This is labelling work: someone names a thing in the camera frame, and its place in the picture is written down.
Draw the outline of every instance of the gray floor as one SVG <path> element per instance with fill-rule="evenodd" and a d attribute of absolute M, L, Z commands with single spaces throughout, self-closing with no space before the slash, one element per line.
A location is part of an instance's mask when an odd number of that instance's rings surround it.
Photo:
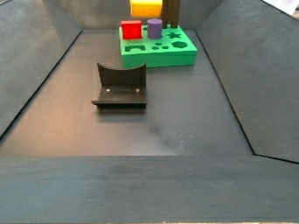
<path fill-rule="evenodd" d="M 251 155 L 188 35 L 196 65 L 148 69 L 147 110 L 125 114 L 89 102 L 117 34 L 80 35 L 1 142 L 0 223 L 299 221 L 299 166 Z"/>
<path fill-rule="evenodd" d="M 84 32 L 0 145 L 0 156 L 250 155 L 199 47 L 195 66 L 147 69 L 145 111 L 104 111 L 96 63 L 121 67 L 113 31 Z"/>

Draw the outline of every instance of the yellow block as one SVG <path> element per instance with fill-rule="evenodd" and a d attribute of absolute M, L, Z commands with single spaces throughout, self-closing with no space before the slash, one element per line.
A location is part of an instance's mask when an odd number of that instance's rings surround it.
<path fill-rule="evenodd" d="M 129 0 L 132 18 L 159 18 L 163 0 Z"/>

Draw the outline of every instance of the dark gray surface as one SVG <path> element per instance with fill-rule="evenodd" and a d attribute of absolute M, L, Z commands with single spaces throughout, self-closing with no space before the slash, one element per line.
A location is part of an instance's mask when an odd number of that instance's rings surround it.
<path fill-rule="evenodd" d="M 89 103 L 117 34 L 79 36 L 0 147 L 0 223 L 299 221 L 299 166 L 251 155 L 188 35 L 196 64 L 148 69 L 144 115 Z"/>
<path fill-rule="evenodd" d="M 47 0 L 0 5 L 0 136 L 79 33 Z"/>
<path fill-rule="evenodd" d="M 197 33 L 255 153 L 299 162 L 299 22 L 226 0 Z"/>
<path fill-rule="evenodd" d="M 193 31 L 195 66 L 147 69 L 147 109 L 123 113 L 99 98 L 97 62 L 121 67 L 116 31 L 85 31 L 0 145 L 0 156 L 250 155 L 218 76 Z"/>
<path fill-rule="evenodd" d="M 0 223 L 299 221 L 299 166 L 268 158 L 1 157 L 0 170 Z"/>
<path fill-rule="evenodd" d="M 84 30 L 117 29 L 131 20 L 129 0 L 52 0 Z M 181 0 L 180 26 L 195 30 L 223 0 Z"/>

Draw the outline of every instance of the shape sorter board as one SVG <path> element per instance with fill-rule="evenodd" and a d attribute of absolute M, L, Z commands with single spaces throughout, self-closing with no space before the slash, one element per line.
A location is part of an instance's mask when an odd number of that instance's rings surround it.
<path fill-rule="evenodd" d="M 143 25 L 143 38 L 123 40 L 119 28 L 120 51 L 124 68 L 175 67 L 193 65 L 197 49 L 180 27 L 163 29 L 160 39 L 147 37 L 147 26 Z"/>

